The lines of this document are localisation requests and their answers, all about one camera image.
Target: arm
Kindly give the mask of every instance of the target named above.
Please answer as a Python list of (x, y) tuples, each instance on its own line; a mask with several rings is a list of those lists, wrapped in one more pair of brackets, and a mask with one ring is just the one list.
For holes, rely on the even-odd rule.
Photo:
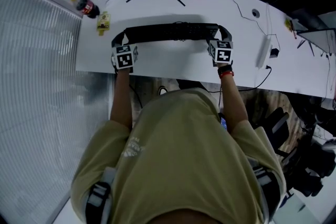
[(223, 91), (224, 117), (229, 132), (232, 132), (241, 121), (248, 120), (247, 111), (239, 94), (233, 76), (228, 74), (221, 79)]
[(110, 120), (132, 129), (132, 106), (130, 98), (130, 69), (119, 70), (115, 85)]

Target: soda bottle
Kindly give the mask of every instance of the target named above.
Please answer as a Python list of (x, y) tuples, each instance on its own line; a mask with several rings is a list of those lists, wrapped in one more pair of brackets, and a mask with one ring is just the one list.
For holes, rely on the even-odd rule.
[(76, 10), (79, 10), (84, 15), (89, 18), (96, 18), (100, 12), (97, 5), (95, 5), (91, 0), (71, 0)]

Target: floor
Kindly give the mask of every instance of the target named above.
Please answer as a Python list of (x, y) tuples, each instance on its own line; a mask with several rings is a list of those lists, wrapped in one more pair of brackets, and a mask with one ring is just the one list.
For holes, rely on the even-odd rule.
[[(157, 90), (159, 86), (165, 86), (169, 91), (174, 91), (179, 89), (179, 85), (175, 79), (164, 79), (164, 78), (151, 78), (151, 77), (141, 77), (141, 76), (131, 76), (131, 85), (135, 88), (142, 102), (145, 106), (154, 96), (157, 95)], [(214, 83), (202, 83), (203, 86), (208, 91), (219, 91), (220, 85)], [(133, 123), (137, 120), (141, 107), (139, 101), (134, 94), (132, 95), (132, 110), (133, 110)], [(211, 95), (219, 102), (219, 93), (211, 93)], [(251, 90), (246, 92), (241, 92), (241, 97), (247, 107), (248, 115), (250, 121), (258, 124), (261, 115), (266, 117), (270, 115), (276, 108), (282, 107), (285, 112), (289, 114), (289, 119), (287, 120), (289, 129), (289, 138), (282, 145), (280, 150), (285, 152), (290, 152), (296, 145), (297, 139), (301, 138), (303, 132), (300, 127), (300, 120), (296, 116), (290, 102), (285, 94), (278, 91), (270, 90)], [(220, 108), (223, 108), (222, 102), (219, 102)]]

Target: wristwatch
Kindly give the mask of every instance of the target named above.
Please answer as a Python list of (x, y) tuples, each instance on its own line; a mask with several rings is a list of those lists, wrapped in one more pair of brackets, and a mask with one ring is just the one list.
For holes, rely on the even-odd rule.
[(232, 71), (232, 65), (226, 65), (226, 66), (219, 67), (218, 75), (220, 78), (222, 78), (223, 76), (227, 74), (231, 74), (232, 76), (234, 76), (234, 73)]

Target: shoulder strap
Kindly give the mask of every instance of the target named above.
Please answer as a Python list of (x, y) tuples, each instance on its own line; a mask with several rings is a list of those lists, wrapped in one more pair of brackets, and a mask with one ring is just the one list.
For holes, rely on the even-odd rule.
[(113, 197), (110, 193), (115, 173), (115, 168), (106, 167), (100, 181), (91, 187), (85, 207), (87, 224), (107, 223), (113, 204)]

